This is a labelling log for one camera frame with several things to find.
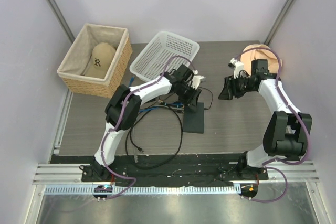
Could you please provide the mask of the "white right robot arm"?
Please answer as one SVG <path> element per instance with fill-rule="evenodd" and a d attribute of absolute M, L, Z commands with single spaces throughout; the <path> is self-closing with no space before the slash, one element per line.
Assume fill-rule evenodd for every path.
<path fill-rule="evenodd" d="M 311 115 L 301 113 L 291 103 L 277 75 L 269 71 L 267 60 L 253 60 L 250 73 L 236 59 L 232 59 L 229 66 L 234 71 L 233 75 L 224 79 L 224 87 L 218 98 L 232 100 L 241 98 L 247 92 L 258 92 L 272 113 L 263 143 L 244 152 L 234 171 L 242 179 L 250 179 L 256 172 L 260 173 L 265 165 L 274 161 L 289 165 L 301 164 L 308 150 Z"/>

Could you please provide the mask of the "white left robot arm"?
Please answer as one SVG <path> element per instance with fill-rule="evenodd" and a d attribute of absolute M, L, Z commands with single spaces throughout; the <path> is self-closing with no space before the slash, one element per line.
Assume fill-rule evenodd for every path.
<path fill-rule="evenodd" d="M 161 95 L 174 93 L 178 101 L 192 111 L 197 110 L 200 84 L 205 77 L 186 65 L 135 87 L 120 85 L 105 108 L 106 128 L 99 149 L 90 164 L 90 175 L 105 182 L 112 174 L 109 166 L 114 162 L 117 147 L 137 117 L 140 107 Z"/>

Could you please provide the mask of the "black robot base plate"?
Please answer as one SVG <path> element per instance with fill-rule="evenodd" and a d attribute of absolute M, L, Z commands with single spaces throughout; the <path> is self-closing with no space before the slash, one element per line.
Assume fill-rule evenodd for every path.
<path fill-rule="evenodd" d="M 117 156 L 105 168 L 92 156 L 58 156 L 52 164 L 76 164 L 82 172 L 82 182 L 115 181 L 127 185 L 126 176 L 137 179 L 136 186 L 180 187 L 208 186 L 229 183 L 234 180 L 268 180 L 263 168 L 247 166 L 245 154 L 178 154 Z"/>

